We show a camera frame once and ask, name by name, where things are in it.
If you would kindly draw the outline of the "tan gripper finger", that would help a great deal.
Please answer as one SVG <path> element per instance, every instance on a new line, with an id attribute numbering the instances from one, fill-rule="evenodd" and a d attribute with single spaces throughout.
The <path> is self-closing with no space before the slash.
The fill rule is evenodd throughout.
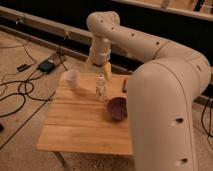
<path id="1" fill-rule="evenodd" d="M 110 80 L 112 77 L 112 72 L 111 72 L 111 63 L 110 62 L 106 62 L 103 66 L 103 71 L 104 71 L 104 75 L 105 77 Z"/>
<path id="2" fill-rule="evenodd" d="M 89 56 L 86 60 L 86 65 L 92 65 L 93 63 L 94 63 L 93 58 Z"/>

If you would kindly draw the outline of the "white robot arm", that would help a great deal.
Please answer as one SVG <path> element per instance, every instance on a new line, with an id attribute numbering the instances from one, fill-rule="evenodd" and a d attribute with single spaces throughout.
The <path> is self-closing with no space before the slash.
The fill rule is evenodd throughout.
<path id="1" fill-rule="evenodd" d="M 89 61 L 108 62 L 117 44 L 143 64 L 127 81 L 127 113 L 136 171 L 198 171 L 192 102 L 211 69 L 200 52 L 120 25 L 113 11 L 87 18 L 93 34 Z"/>

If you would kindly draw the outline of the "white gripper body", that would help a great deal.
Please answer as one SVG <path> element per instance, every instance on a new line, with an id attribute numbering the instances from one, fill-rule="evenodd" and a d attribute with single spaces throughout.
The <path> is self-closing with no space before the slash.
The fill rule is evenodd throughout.
<path id="1" fill-rule="evenodd" d="M 105 64 L 110 58 L 111 41 L 107 38 L 94 36 L 89 51 L 92 62 L 98 66 Z"/>

